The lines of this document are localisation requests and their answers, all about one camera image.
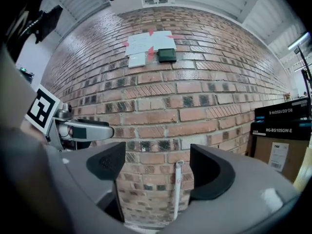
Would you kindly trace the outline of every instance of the product label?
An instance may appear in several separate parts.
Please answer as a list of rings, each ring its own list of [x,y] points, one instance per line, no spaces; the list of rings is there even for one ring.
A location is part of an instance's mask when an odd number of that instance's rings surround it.
[[[307,100],[302,100],[302,101],[297,101],[297,102],[293,102],[292,106],[296,106],[296,105],[300,105],[300,104],[305,104],[307,105],[308,101]]]
[[[293,111],[292,108],[288,108],[288,109],[282,109],[282,110],[269,111],[269,114],[270,115],[277,115],[277,114],[290,113],[292,111]]]
[[[269,166],[274,168],[276,171],[281,172],[286,162],[288,148],[288,143],[273,142],[269,159]]]
[[[292,133],[292,128],[267,128],[266,132],[272,132],[272,133]]]

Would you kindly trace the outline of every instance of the red tape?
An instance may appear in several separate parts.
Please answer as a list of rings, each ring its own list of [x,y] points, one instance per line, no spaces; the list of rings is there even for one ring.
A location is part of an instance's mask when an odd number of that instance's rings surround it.
[[[150,33],[150,37],[152,36],[152,34],[154,33],[153,29],[149,29],[148,33]]]
[[[148,50],[148,56],[147,56],[147,60],[148,61],[152,61],[153,60],[153,56],[154,56],[154,46],[151,47],[149,50]]]

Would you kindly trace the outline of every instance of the gray plastic surface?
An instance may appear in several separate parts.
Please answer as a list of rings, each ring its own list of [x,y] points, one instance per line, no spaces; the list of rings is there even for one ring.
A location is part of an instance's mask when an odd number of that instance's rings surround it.
[[[81,182],[75,181],[72,176],[78,171],[62,161],[63,157],[69,157],[69,160],[79,164],[82,162],[80,158],[62,154],[52,146],[44,149],[36,139],[18,129],[1,131],[0,134],[0,147],[10,179],[43,219],[59,230],[73,228],[77,234],[136,233],[98,208],[95,201],[100,194],[82,190]],[[298,193],[293,185],[267,164],[219,149],[200,147],[229,161],[236,172],[235,181],[215,200],[192,202],[160,234],[265,233],[296,202]],[[113,189],[111,183],[102,182],[103,194]],[[274,214],[260,196],[267,188],[275,188],[284,202],[284,206]]]
[[[110,143],[104,146],[90,147],[72,152],[61,153],[60,156],[68,160],[65,164],[72,177],[86,195],[95,203],[99,203],[103,197],[113,189],[113,181],[100,180],[86,167],[88,158],[103,152],[117,143]]]
[[[214,200],[193,201],[188,209],[178,216],[176,221],[166,227],[162,233],[243,233],[262,222],[262,227],[273,224],[270,208],[261,197],[267,188],[275,188],[284,204],[296,199],[298,193],[293,185],[281,174],[260,160],[240,156],[217,148],[199,147],[229,161],[236,178],[233,185]],[[281,213],[278,221],[287,211]]]
[[[56,188],[71,216],[76,234],[136,233],[108,216],[94,204],[93,200],[81,190],[79,184],[73,180],[63,164],[60,153],[55,148],[47,146],[46,151]]]

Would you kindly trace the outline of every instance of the ceiling light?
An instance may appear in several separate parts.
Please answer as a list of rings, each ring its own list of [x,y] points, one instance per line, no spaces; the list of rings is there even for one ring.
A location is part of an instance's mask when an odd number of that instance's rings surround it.
[[[303,67],[300,67],[300,68],[297,68],[294,72],[297,72],[297,71],[299,71],[299,70],[301,70],[301,69],[304,69],[305,68],[305,66],[303,66]]]
[[[288,49],[291,50],[292,48],[298,46],[305,38],[307,38],[310,34],[307,32],[303,34],[298,40],[288,46]]]
[[[303,69],[303,68],[305,68],[305,67],[298,68],[298,69],[296,69],[294,72],[297,72],[297,71],[299,71],[299,70],[301,70],[301,69]]]

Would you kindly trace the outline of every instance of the paper sheet on wall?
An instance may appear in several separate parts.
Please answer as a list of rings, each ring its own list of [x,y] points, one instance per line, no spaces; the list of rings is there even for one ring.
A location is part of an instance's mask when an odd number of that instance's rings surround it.
[[[142,33],[128,37],[129,46],[126,48],[126,56],[147,52],[152,46],[152,38],[149,33]]]
[[[176,49],[175,40],[167,36],[172,36],[171,31],[155,31],[152,34],[154,50]]]
[[[286,162],[288,148],[288,143],[273,142],[269,159],[269,166],[274,168],[276,171],[281,172]]]
[[[155,31],[150,36],[149,33],[142,33],[128,37],[129,46],[126,48],[126,56],[147,52],[152,46],[158,49],[176,49],[175,40],[167,36],[172,36],[171,31]]]

